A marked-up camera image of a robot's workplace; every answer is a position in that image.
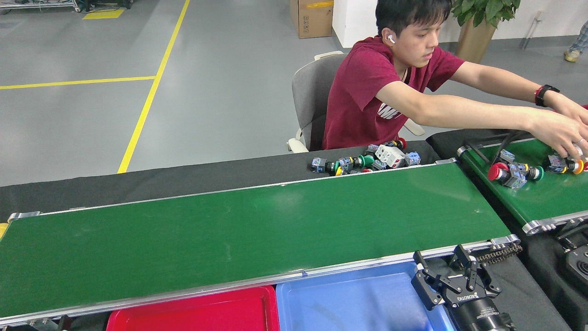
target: green conveyor belt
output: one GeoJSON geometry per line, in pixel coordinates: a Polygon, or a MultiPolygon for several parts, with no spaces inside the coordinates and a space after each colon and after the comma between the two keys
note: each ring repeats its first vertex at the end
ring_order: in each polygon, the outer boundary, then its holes
{"type": "Polygon", "coordinates": [[[509,234],[455,163],[41,214],[0,241],[0,317],[509,234]]]}
{"type": "MultiPolygon", "coordinates": [[[[488,159],[496,154],[498,146],[488,146],[479,150],[488,159]]],[[[515,162],[541,166],[552,149],[539,140],[526,140],[511,143],[505,148],[513,153],[515,162]]],[[[517,218],[521,225],[533,220],[577,213],[588,210],[588,174],[555,174],[545,172],[540,181],[528,181],[518,190],[488,180],[490,168],[473,150],[467,150],[461,159],[471,166],[477,176],[494,192],[496,197],[517,218]]]]}

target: black hair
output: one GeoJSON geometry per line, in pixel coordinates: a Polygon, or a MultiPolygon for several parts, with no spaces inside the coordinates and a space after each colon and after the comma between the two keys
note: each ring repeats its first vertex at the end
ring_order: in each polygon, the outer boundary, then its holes
{"type": "Polygon", "coordinates": [[[410,24],[445,22],[451,0],[378,0],[376,6],[377,34],[389,28],[397,36],[410,24]]]}

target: person's leg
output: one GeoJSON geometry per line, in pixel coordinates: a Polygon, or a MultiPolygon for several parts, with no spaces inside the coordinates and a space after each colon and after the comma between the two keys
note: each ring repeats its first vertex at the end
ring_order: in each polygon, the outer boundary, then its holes
{"type": "Polygon", "coordinates": [[[576,42],[564,53],[566,61],[576,62],[578,57],[588,47],[588,21],[584,23],[584,26],[580,30],[580,34],[576,39],[576,42]]]}

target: smartwatch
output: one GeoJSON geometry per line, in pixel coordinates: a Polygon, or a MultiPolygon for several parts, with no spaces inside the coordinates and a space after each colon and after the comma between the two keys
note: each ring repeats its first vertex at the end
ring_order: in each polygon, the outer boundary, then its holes
{"type": "Polygon", "coordinates": [[[551,85],[544,85],[541,86],[540,88],[537,89],[537,91],[535,91],[535,104],[540,106],[540,107],[546,107],[546,105],[543,103],[543,96],[545,95],[545,92],[547,91],[554,91],[559,93],[559,90],[551,85]]]}

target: white wall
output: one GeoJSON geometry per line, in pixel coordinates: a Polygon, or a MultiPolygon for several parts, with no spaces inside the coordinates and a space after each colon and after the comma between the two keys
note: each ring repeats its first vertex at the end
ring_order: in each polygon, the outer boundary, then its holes
{"type": "MultiPolygon", "coordinates": [[[[335,0],[333,29],[344,48],[377,34],[377,0],[335,0]]],[[[521,0],[514,19],[501,22],[492,39],[524,38],[539,10],[543,11],[533,37],[577,35],[588,20],[588,0],[521,0]]],[[[450,16],[439,35],[439,42],[457,41],[460,27],[450,16]]]]}

